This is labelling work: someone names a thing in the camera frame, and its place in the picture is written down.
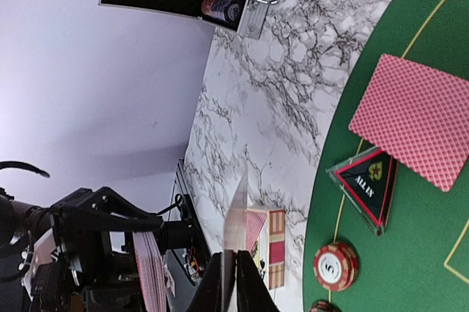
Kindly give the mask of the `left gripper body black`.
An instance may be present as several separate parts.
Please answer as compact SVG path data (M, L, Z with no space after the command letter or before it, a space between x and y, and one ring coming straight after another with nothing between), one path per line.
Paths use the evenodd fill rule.
M48 208L53 247L33 269L32 311L143 311L133 234L159 231L109 187L80 188Z

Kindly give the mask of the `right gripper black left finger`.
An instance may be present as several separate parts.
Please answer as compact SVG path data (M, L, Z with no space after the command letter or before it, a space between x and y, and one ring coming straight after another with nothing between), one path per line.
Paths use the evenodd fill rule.
M207 265L187 312L221 312L221 253L214 253Z

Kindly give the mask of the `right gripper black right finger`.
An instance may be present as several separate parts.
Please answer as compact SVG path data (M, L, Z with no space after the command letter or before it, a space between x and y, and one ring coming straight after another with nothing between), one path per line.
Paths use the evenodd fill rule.
M237 252L236 287L239 312L279 312L246 250Z

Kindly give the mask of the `dealt red card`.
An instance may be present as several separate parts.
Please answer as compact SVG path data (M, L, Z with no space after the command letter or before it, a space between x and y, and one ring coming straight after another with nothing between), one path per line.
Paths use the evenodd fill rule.
M248 171L245 170L234 192L224 221L221 259L221 310L239 308L244 290L243 257L246 251Z
M448 192L468 158L468 81L383 54L349 129Z

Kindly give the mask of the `red playing card deck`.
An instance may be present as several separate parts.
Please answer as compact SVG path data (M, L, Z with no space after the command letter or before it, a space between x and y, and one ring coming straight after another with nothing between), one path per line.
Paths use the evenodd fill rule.
M154 234L133 233L133 246L146 311L167 311L163 260Z

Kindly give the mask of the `dark chip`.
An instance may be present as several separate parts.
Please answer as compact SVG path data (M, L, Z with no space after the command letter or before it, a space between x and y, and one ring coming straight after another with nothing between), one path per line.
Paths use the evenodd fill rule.
M341 312L341 309L331 302L317 300L311 305L309 312Z

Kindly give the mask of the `single orange poker chip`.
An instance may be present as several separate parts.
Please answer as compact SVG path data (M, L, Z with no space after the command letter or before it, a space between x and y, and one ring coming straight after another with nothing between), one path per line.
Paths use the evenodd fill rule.
M322 288L344 291L356 282L360 264L352 246L345 242L333 242L317 250L313 268L314 276Z

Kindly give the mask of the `triangular all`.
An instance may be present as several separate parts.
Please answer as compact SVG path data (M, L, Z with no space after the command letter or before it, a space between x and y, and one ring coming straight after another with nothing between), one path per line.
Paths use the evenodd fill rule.
M327 170L375 235L384 233L396 184L398 161L371 147Z

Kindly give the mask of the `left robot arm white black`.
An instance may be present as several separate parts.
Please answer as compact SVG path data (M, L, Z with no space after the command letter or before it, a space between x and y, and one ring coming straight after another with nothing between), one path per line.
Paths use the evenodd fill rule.
M145 212L109 187L80 188L49 208L16 201L1 192L1 257L26 250L23 267L1 278L32 285L32 311L69 311L72 297L85 290L116 289L131 295L131 285L114 280L118 269L133 265L127 253L114 253L110 234L153 233L161 216Z

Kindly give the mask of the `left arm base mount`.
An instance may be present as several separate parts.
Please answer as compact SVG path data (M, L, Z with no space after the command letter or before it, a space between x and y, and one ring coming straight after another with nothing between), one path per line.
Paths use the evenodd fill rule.
M196 286L207 269L211 250L186 180L183 159L177 161L169 211L163 217L169 222L169 252L189 284Z

